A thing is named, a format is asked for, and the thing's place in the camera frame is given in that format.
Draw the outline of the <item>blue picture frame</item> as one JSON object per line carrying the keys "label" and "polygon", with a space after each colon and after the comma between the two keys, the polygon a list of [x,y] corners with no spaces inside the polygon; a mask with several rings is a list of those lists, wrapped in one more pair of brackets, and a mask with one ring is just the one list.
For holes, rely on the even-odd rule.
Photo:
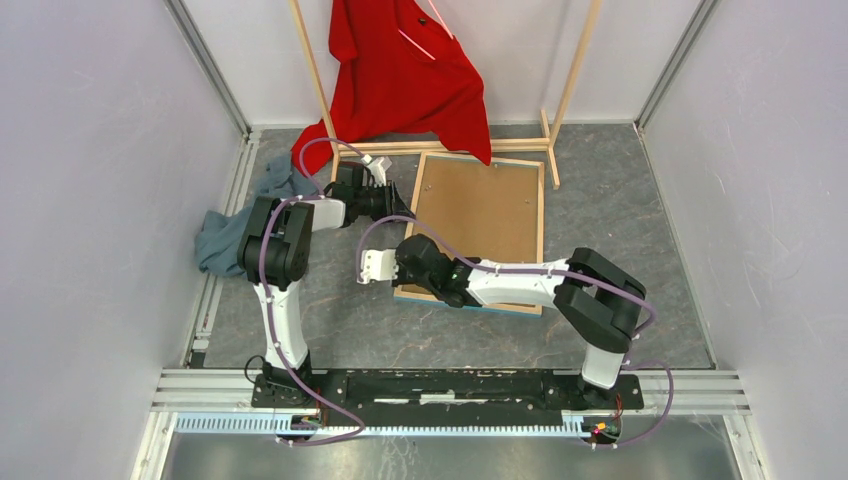
{"label": "blue picture frame", "polygon": [[540,263],[544,256],[545,165],[443,152],[420,155],[411,210],[419,224],[466,257]]}

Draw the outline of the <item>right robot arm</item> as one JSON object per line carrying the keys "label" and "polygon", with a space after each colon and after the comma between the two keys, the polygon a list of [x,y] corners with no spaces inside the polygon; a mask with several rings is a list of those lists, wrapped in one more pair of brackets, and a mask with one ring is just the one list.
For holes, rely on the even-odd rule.
{"label": "right robot arm", "polygon": [[415,285],[452,308],[515,304],[557,310],[586,343],[577,392],[591,408],[617,396],[632,342],[657,315],[638,280],[585,247],[551,262],[499,263],[451,257],[430,237],[416,234],[398,245],[395,263],[395,285]]}

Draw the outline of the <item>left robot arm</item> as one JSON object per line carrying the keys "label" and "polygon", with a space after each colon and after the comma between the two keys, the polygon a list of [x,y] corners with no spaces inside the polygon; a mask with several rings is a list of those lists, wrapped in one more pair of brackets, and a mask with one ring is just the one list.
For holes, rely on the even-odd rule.
{"label": "left robot arm", "polygon": [[337,179],[313,194],[261,195],[237,249],[238,265],[254,287],[262,308],[266,352],[258,388],[275,392],[290,407],[306,405],[314,394],[310,353],[301,321],[299,295],[312,234],[412,212],[387,178],[391,160],[366,155],[339,165]]}

